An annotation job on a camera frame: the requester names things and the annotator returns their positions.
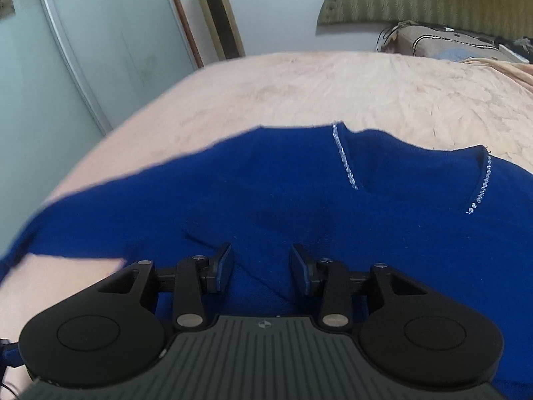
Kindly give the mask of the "blue knit sweater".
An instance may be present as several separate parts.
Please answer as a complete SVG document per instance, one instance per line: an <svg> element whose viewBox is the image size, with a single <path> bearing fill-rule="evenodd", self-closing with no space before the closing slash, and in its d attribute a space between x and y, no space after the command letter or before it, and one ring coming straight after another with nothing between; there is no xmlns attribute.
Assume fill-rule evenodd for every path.
<svg viewBox="0 0 533 400"><path fill-rule="evenodd" d="M225 312L292 312L295 244L353 270L384 262L491 319L505 341L495 386L532 396L532 176L481 145L259 127L55 201L1 276L29 254L169 266L223 243L235 254Z"/></svg>

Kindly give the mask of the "black dark clothes pile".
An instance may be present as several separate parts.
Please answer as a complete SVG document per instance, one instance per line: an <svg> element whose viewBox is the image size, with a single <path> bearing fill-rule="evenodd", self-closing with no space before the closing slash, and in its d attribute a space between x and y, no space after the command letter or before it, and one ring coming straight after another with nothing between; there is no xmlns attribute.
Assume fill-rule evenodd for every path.
<svg viewBox="0 0 533 400"><path fill-rule="evenodd" d="M495 38L494 43L497 46L504 46L505 48L509 49L510 51L515 52L516 54L521 55L524 58L527 58L528 60L532 60L533 56L533 43L532 39L526 36L523 36L516 40L507 40L500 36Z"/></svg>

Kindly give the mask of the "pink bed sheet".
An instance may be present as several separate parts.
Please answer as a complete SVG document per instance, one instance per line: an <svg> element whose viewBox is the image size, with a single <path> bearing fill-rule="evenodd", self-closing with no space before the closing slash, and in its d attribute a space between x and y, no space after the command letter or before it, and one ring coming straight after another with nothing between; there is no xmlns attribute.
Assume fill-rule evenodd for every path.
<svg viewBox="0 0 533 400"><path fill-rule="evenodd" d="M449 61L378 53L281 53L213 64L178 83L89 153L55 201L263 128L341 123L425 150L481 145L532 176L532 102L476 88ZM1 334L125 265L117 258L29 254L1 276Z"/></svg>

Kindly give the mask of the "beige patterned pillow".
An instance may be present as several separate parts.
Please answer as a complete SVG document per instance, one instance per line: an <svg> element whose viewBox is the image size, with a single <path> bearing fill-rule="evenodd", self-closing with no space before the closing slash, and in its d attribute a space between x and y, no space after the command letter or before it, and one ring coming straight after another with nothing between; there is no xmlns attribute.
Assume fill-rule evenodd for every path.
<svg viewBox="0 0 533 400"><path fill-rule="evenodd" d="M532 62L528 51L518 50L513 43L508 43L500 37L453 30L451 27L419 24L399 25L383 49L435 60L465 61L485 58L494 61Z"/></svg>

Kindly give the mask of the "gold tower fan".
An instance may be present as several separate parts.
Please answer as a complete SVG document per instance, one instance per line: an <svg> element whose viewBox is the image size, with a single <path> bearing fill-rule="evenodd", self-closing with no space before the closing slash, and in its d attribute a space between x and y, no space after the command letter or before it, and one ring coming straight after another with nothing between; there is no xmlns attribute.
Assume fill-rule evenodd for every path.
<svg viewBox="0 0 533 400"><path fill-rule="evenodd" d="M220 61L245 56L230 0L198 0L212 43Z"/></svg>

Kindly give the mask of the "orange peach blanket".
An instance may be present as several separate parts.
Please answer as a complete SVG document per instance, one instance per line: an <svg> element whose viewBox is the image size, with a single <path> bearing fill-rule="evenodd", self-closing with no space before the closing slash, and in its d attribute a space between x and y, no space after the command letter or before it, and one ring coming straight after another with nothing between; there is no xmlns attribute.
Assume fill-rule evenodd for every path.
<svg viewBox="0 0 533 400"><path fill-rule="evenodd" d="M532 102L532 65L486 58L470 58L457 73L477 89L498 98Z"/></svg>

